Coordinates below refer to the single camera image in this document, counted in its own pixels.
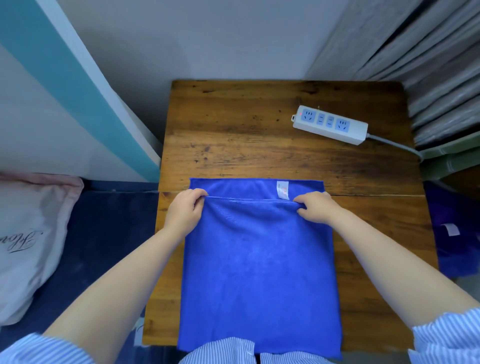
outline towel label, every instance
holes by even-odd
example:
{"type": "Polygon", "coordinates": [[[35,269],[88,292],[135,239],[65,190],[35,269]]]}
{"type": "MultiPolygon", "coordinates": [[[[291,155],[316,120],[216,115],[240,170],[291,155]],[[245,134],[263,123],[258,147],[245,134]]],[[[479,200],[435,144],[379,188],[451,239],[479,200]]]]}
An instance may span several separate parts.
{"type": "Polygon", "coordinates": [[[276,193],[281,199],[288,200],[288,181],[277,181],[276,193]]]}
{"type": "Polygon", "coordinates": [[[455,224],[442,224],[447,228],[448,236],[460,235],[460,230],[455,224]]]}

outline hand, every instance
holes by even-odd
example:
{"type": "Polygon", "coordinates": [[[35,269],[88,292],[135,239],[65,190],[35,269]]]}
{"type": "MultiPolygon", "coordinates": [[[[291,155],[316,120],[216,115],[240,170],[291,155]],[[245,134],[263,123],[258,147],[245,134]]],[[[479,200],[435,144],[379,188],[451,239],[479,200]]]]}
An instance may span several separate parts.
{"type": "Polygon", "coordinates": [[[332,217],[342,210],[328,192],[308,192],[295,197],[293,201],[305,204],[307,207],[297,210],[300,216],[308,221],[322,224],[330,224],[332,217]]]}
{"type": "Polygon", "coordinates": [[[163,229],[178,235],[180,240],[187,236],[202,217],[202,196],[208,196],[208,193],[201,188],[180,192],[168,207],[163,229]]]}

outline white pillowcase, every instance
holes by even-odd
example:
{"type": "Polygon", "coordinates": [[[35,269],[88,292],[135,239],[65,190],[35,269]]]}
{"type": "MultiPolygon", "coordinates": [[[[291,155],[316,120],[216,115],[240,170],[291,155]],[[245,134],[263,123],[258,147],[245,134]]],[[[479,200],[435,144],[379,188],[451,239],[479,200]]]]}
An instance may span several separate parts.
{"type": "Polygon", "coordinates": [[[57,268],[79,177],[0,172],[0,327],[17,323],[57,268]]]}

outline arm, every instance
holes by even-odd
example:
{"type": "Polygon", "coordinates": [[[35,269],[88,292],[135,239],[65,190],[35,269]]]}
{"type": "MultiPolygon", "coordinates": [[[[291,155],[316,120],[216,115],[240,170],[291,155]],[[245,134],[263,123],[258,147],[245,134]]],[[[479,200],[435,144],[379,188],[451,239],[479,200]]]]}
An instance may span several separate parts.
{"type": "Polygon", "coordinates": [[[204,190],[180,192],[165,225],[83,292],[45,331],[85,349],[96,363],[113,363],[173,250],[202,215],[204,190]]]}
{"type": "Polygon", "coordinates": [[[328,224],[341,235],[378,292],[409,328],[445,312],[463,313],[480,306],[438,270],[341,208],[327,192],[303,194],[294,201],[306,205],[298,209],[302,217],[328,224]]]}

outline teal stripe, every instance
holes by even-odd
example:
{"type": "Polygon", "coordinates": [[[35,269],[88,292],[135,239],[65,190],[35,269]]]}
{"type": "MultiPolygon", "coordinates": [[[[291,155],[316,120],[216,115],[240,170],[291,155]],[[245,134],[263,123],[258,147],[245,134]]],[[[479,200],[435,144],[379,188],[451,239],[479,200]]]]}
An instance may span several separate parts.
{"type": "Polygon", "coordinates": [[[138,145],[35,0],[0,0],[0,43],[96,140],[149,182],[159,167],[138,145]]]}

